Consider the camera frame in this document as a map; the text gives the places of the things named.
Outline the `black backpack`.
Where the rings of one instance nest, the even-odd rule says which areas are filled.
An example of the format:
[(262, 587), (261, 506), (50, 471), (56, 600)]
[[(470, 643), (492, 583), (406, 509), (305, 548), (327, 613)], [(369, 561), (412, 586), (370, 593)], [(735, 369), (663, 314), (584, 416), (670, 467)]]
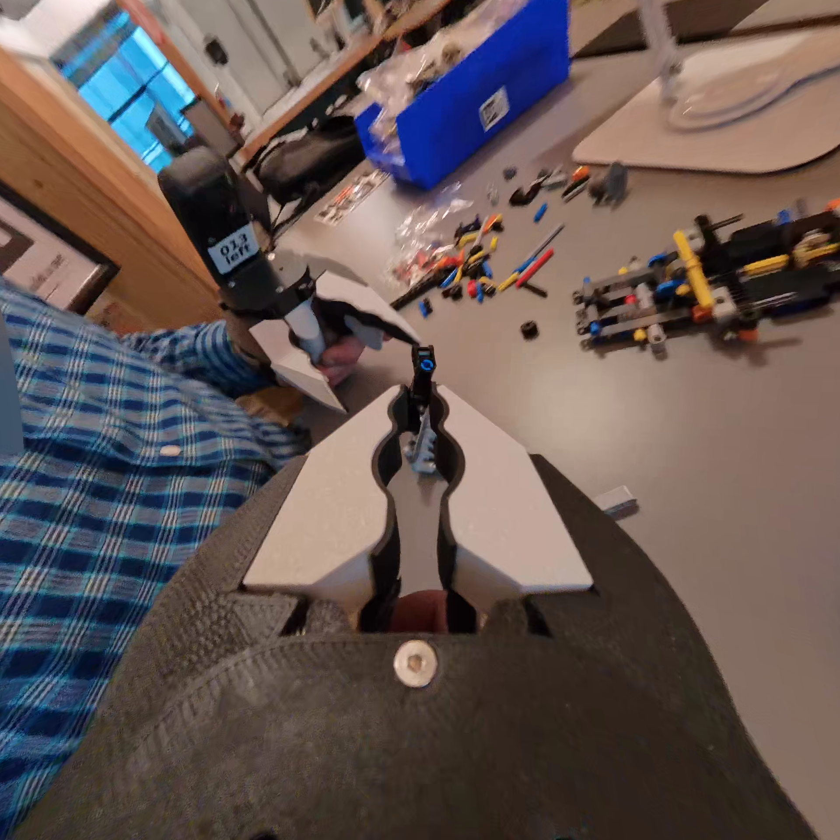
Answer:
[(354, 117), (339, 114), (299, 138), (264, 150), (255, 159), (253, 173), (271, 198), (286, 205), (328, 192), (364, 158)]

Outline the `long black lego beam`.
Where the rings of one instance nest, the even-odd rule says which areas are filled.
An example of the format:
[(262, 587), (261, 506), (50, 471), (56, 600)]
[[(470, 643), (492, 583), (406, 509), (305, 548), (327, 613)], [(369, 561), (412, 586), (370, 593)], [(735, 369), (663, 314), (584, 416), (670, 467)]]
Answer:
[(426, 273), (419, 281), (413, 283), (408, 290), (391, 303), (395, 311), (400, 311), (413, 302), (424, 298), (430, 291), (440, 285), (450, 276), (457, 273), (456, 267), (437, 268)]

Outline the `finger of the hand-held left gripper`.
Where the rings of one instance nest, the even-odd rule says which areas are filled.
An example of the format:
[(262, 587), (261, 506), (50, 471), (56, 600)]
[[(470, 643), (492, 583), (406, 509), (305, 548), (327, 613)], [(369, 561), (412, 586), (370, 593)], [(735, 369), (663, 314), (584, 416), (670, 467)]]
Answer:
[(356, 338), (367, 349), (380, 349), (385, 340), (422, 343), (404, 317), (346, 266), (309, 255), (308, 268), (314, 280), (314, 308), (337, 338)]
[(341, 414), (348, 412), (327, 375), (312, 361), (285, 321), (263, 320), (251, 327), (249, 333), (265, 353), (277, 379), (322, 406)]

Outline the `wooden partition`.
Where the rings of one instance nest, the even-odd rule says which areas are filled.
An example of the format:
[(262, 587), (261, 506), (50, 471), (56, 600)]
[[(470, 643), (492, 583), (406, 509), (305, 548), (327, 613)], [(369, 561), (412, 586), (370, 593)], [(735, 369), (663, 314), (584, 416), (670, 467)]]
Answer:
[(119, 272), (106, 299), (141, 330), (221, 317), (215, 286), (156, 176), (45, 59), (1, 50), (5, 186)]

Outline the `grey lego engine assembly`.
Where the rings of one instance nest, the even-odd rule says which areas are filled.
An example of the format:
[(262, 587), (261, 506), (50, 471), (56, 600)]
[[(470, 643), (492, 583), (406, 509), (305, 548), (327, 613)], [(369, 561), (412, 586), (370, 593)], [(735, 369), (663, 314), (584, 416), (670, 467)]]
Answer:
[(417, 434), (410, 437), (403, 447), (403, 454), (413, 472), (424, 476), (437, 472), (436, 446), (437, 434), (429, 415), (425, 415)]

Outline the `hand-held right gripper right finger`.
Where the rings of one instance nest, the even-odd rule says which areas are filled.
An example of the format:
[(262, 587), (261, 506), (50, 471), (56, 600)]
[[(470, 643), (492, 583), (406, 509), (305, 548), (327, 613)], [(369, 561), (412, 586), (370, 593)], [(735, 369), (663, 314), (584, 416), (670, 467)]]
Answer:
[(445, 483), (438, 576), (450, 632), (475, 632), (502, 602), (587, 592), (592, 574), (525, 447), (444, 385), (429, 405)]

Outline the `printed instruction leaflet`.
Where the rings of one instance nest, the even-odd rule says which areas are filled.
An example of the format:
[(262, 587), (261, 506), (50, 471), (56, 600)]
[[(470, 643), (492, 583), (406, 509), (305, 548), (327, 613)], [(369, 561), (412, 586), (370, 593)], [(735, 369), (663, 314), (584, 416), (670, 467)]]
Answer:
[(315, 213), (315, 220), (330, 227), (338, 226), (345, 217), (390, 178), (387, 173), (378, 169), (365, 171), (355, 176)]

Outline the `crinkled clear plastic bag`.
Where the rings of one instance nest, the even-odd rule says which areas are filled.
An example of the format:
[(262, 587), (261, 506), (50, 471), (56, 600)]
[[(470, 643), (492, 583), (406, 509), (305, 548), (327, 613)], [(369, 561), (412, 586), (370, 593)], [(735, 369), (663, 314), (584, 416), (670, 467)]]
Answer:
[(479, 41), (473, 36), (444, 35), (425, 45), (395, 53), (360, 78), (361, 91), (379, 109), (370, 132), (376, 148), (403, 161), (397, 117), (427, 89), (466, 58)]

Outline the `pile of lego pieces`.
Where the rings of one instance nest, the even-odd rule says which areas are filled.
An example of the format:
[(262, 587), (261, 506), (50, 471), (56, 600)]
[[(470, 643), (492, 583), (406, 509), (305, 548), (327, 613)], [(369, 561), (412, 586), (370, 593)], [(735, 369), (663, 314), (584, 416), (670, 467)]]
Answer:
[[(455, 231), (455, 242), (451, 252), (429, 270), (456, 267), (457, 273), (447, 278), (440, 287), (415, 301), (422, 316), (428, 317), (432, 313), (430, 296), (435, 290), (440, 292), (442, 298), (451, 301), (466, 297), (481, 303), (500, 292), (517, 288), (516, 281), (520, 273), (533, 260), (530, 258), (533, 250), (551, 233), (550, 231), (545, 234), (510, 271), (504, 272), (495, 268), (492, 260), (498, 251), (499, 239), (504, 234), (506, 225), (504, 215), (500, 212), (499, 194), (494, 186), (489, 190), (488, 197), (490, 211), (484, 214), (477, 213), (469, 222), (464, 220)], [(395, 300), (410, 286), (395, 281), (389, 275), (389, 263), (386, 264), (385, 277), (395, 289)]]

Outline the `plastic bag with lego pieces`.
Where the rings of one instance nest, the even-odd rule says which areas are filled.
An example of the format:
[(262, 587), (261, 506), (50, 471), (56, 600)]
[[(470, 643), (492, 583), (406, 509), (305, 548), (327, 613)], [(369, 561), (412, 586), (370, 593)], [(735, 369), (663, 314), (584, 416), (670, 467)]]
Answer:
[(455, 194), (437, 196), (415, 208), (395, 231), (395, 251), (387, 267), (397, 282), (411, 286), (451, 252), (455, 231), (471, 221), (474, 203)]

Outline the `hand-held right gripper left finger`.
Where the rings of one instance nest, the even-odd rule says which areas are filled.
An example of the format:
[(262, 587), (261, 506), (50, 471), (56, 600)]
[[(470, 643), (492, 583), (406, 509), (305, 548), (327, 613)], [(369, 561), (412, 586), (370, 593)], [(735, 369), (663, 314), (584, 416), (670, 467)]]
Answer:
[(333, 602), (383, 632), (401, 591), (389, 486), (403, 466), (407, 387), (394, 386), (303, 460), (242, 580), (246, 593)]

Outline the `white monitor stand base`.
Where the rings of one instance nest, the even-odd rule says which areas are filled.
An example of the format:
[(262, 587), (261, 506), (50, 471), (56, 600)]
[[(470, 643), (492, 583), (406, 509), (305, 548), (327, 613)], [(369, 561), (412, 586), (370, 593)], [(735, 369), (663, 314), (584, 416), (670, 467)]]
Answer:
[(576, 146), (573, 161), (733, 175), (838, 151), (838, 25), (679, 55), (660, 2), (638, 2), (655, 77)]

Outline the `blue plastic bin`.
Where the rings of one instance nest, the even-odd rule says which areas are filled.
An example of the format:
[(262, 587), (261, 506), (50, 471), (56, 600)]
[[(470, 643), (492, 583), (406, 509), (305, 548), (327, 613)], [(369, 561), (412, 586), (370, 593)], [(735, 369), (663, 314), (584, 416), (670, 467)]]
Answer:
[(403, 161), (374, 144), (375, 104), (354, 119), (368, 160), (425, 190), (564, 83), (571, 66), (567, 2), (484, 2), (435, 37), (444, 35), (479, 45), (397, 117)]

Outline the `person's left forearm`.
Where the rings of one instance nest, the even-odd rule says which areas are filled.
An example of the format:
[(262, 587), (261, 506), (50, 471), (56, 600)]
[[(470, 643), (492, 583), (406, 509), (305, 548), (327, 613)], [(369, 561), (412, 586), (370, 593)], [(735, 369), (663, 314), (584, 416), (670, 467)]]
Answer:
[(276, 385), (270, 364), (244, 322), (224, 318), (179, 329), (135, 332), (121, 344), (170, 373), (204, 383), (231, 398)]

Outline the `black framed picture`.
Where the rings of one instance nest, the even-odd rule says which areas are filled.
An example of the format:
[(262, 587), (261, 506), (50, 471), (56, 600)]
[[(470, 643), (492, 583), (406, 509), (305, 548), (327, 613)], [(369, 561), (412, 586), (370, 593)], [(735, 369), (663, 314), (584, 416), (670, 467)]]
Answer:
[(84, 316), (119, 271), (101, 251), (1, 184), (1, 273), (6, 280)]

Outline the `person's left hand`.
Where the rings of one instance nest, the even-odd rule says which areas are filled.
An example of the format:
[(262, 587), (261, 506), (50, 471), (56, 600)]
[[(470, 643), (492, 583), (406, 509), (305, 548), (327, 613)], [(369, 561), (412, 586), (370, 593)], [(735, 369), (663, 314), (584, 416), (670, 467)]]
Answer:
[(355, 336), (343, 336), (322, 353), (318, 369), (331, 387), (340, 385), (354, 372), (364, 350), (364, 343)]

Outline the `bright window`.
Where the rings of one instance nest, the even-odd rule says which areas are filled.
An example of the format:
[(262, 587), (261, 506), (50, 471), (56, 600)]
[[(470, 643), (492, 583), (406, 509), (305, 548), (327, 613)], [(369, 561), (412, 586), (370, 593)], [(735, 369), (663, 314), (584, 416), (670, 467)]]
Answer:
[(157, 173), (191, 145), (198, 97), (129, 13), (108, 2), (51, 54), (58, 72)]

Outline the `red lego axle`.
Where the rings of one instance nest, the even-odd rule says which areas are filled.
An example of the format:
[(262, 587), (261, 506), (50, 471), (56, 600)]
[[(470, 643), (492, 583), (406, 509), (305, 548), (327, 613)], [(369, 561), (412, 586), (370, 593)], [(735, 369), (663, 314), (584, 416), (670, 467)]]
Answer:
[(531, 278), (534, 277), (534, 275), (537, 274), (541, 268), (543, 268), (551, 260), (553, 255), (553, 248), (546, 248), (540, 255), (537, 255), (533, 260), (531, 260), (524, 271), (520, 273), (516, 281), (516, 287), (521, 288), (528, 284)]

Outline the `small black lego assembly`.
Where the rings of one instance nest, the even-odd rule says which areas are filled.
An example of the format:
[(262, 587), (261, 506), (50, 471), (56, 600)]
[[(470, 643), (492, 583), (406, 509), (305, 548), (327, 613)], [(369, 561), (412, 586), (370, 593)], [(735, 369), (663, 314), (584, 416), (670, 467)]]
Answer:
[(408, 430), (417, 433), (429, 407), (436, 359), (432, 345), (412, 347), (413, 380), (408, 390)]

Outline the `grey lego differential gear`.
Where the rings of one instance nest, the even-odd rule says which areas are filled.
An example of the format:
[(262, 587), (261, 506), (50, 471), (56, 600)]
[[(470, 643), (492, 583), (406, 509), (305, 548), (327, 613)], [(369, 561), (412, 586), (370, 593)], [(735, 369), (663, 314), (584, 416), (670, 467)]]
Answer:
[(594, 206), (617, 206), (628, 192), (628, 167), (620, 162), (613, 162), (605, 174), (589, 182), (588, 194)]

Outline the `large lego chassis assembly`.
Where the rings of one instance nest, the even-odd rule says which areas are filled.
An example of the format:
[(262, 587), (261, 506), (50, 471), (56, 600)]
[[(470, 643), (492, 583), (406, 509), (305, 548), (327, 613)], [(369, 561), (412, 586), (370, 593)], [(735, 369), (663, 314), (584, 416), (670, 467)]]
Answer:
[(699, 215), (664, 251), (632, 258), (615, 275), (586, 277), (572, 296), (583, 350), (635, 343), (657, 354), (690, 328), (723, 342), (757, 340), (763, 322), (792, 319), (838, 301), (838, 200), (810, 213), (803, 203), (776, 217), (719, 232), (742, 216)]

